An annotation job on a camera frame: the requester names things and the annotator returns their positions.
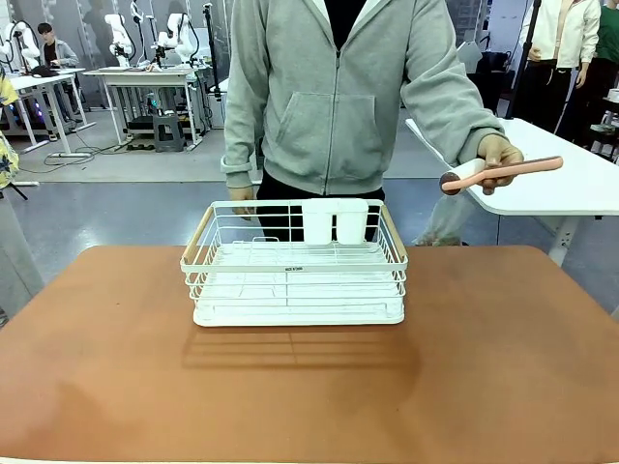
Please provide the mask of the person's left hand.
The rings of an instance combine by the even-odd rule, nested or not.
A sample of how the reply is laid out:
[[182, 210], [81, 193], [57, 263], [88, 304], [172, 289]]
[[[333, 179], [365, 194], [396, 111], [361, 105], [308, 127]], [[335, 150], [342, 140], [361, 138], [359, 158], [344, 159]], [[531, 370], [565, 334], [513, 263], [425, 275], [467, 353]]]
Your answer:
[[[497, 134], [485, 136], [478, 146], [478, 157], [485, 160], [486, 168], [523, 162], [523, 154], [506, 138]], [[492, 195], [497, 188], [508, 186], [514, 176], [485, 179], [480, 183], [484, 195]]]

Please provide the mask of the person's right hand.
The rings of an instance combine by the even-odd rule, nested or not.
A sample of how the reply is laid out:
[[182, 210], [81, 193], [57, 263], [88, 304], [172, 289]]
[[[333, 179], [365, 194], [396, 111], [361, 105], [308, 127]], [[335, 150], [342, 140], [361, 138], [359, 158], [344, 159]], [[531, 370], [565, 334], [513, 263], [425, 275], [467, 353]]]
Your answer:
[[255, 199], [253, 186], [246, 188], [229, 188], [229, 198], [236, 204], [233, 212], [243, 220], [251, 220], [255, 214], [255, 208], [251, 202]]

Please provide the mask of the person's right forearm grey sleeve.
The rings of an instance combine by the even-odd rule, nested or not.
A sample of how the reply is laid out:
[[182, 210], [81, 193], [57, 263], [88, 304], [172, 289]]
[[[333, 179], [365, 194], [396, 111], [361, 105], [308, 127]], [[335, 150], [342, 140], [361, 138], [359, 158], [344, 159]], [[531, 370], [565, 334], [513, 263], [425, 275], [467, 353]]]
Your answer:
[[269, 0], [235, 0], [221, 170], [231, 189], [251, 185], [250, 156], [263, 134], [270, 60], [266, 44]]

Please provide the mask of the person's left forearm grey sleeve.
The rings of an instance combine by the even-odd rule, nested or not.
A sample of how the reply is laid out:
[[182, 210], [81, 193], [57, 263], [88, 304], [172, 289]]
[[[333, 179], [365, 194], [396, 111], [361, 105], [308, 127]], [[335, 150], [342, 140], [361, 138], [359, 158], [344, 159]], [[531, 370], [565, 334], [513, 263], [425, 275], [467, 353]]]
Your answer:
[[448, 164], [478, 158], [485, 136], [503, 136], [457, 58], [455, 39], [443, 0], [413, 1], [401, 96], [424, 139]]

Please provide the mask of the white side table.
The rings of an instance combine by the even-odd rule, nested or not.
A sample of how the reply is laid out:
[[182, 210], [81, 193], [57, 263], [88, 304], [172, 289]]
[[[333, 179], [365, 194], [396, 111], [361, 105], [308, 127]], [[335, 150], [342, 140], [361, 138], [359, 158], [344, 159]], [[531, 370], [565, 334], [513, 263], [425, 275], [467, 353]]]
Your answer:
[[465, 192], [500, 217], [539, 219], [554, 235], [548, 255], [561, 266], [584, 218], [619, 217], [619, 165], [523, 120], [501, 123], [524, 161], [485, 168], [478, 159], [451, 167], [431, 148], [447, 167], [440, 188], [450, 200]]

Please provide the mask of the clear plastic bag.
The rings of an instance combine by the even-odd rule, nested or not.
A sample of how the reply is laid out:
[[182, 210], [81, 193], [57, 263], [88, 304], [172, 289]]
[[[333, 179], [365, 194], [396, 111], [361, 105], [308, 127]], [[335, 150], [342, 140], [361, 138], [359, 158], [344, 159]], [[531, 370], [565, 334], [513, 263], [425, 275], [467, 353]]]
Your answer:
[[462, 230], [473, 212], [464, 194], [442, 195], [433, 207], [424, 231], [415, 239], [417, 247], [449, 247], [462, 244]]

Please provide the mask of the white plastic cutlery cup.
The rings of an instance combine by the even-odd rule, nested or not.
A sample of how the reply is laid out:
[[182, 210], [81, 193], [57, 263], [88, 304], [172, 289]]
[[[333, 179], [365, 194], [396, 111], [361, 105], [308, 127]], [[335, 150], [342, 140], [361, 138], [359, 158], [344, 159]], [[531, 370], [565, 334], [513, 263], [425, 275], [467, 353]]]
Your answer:
[[369, 204], [361, 198], [313, 198], [302, 201], [304, 242], [358, 246], [366, 240]]

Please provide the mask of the grey step stool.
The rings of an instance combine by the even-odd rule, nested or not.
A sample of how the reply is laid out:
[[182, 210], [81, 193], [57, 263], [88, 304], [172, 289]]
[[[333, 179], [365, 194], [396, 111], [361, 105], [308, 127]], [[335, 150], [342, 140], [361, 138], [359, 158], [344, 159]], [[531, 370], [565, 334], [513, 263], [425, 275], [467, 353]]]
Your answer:
[[153, 116], [154, 144], [157, 153], [183, 152], [186, 138], [176, 113]]

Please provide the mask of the black tripod pole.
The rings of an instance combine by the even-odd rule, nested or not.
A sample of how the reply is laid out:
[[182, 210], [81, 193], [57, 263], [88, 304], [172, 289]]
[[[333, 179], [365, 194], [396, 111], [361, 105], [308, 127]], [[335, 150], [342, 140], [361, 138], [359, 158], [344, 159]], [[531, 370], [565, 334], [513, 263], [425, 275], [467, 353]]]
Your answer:
[[535, 26], [536, 26], [540, 7], [542, 5], [542, 1], [543, 0], [533, 0], [533, 3], [532, 3], [533, 10], [532, 10], [530, 21], [529, 21], [528, 32], [527, 32], [525, 42], [522, 47], [522, 53], [521, 53], [520, 62], [518, 64], [518, 68], [516, 72], [512, 97], [509, 102], [509, 106], [508, 106], [507, 113], [505, 116], [506, 120], [511, 120], [514, 118], [514, 110], [516, 108], [516, 101], [518, 99], [521, 80], [524, 75], [524, 71], [526, 69], [528, 54], [531, 51]]

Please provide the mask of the standing person white jacket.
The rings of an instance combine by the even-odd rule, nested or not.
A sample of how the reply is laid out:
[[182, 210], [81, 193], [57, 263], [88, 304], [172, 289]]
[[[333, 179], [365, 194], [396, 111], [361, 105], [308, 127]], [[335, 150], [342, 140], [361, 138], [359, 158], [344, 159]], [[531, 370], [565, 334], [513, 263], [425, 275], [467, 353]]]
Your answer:
[[577, 71], [581, 87], [594, 58], [600, 0], [534, 0], [519, 37], [526, 64], [516, 91], [513, 116], [555, 131]]

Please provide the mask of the person torso grey hoodie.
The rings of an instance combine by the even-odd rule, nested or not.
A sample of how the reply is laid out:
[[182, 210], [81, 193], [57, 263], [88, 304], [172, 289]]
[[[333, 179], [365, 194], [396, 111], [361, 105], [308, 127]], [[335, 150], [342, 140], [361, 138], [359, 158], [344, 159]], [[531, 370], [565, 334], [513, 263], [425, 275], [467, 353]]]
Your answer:
[[414, 0], [269, 0], [255, 199], [383, 199]]

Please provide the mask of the standing person green top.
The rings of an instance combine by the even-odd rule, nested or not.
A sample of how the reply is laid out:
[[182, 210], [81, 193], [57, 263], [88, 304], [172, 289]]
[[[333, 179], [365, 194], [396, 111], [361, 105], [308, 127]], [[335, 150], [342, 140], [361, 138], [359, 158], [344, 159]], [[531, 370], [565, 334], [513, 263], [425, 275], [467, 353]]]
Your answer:
[[601, 10], [598, 36], [587, 80], [578, 90], [582, 119], [577, 123], [574, 143], [581, 147], [591, 145], [590, 127], [602, 120], [605, 113], [603, 99], [615, 86], [619, 73], [619, 0], [606, 0]]

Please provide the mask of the white background desk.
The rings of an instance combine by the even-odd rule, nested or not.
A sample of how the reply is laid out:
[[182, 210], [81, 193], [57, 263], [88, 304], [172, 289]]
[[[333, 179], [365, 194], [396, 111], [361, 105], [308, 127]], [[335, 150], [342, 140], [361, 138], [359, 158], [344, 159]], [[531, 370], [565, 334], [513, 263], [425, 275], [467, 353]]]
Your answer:
[[185, 148], [195, 149], [211, 128], [205, 95], [207, 69], [180, 65], [158, 68], [108, 67], [85, 73], [103, 86], [119, 148], [159, 134], [154, 119], [175, 116]]
[[[83, 68], [61, 69], [57, 75], [51, 77], [6, 73], [5, 77], [17, 91], [18, 99], [1, 109], [0, 130], [7, 137], [27, 137], [30, 144], [22, 150], [23, 153], [60, 141], [62, 149], [53, 156], [73, 157], [68, 134], [85, 131], [96, 125], [96, 122], [88, 122], [86, 119], [75, 81], [83, 72]], [[64, 107], [69, 113], [68, 120], [63, 117], [55, 95], [55, 89], [64, 90], [65, 85], [77, 104], [77, 113], [74, 113], [70, 99], [66, 95], [62, 96]]]

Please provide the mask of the seated person dark hair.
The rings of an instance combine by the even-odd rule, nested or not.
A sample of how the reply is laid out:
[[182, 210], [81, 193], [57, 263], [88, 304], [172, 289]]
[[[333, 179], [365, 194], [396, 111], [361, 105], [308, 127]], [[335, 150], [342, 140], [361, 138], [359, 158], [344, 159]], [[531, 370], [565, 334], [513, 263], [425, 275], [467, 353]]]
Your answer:
[[57, 39], [51, 24], [42, 22], [37, 27], [43, 39], [41, 45], [41, 63], [32, 70], [37, 77], [52, 77], [64, 69], [76, 69], [79, 60], [69, 45]]

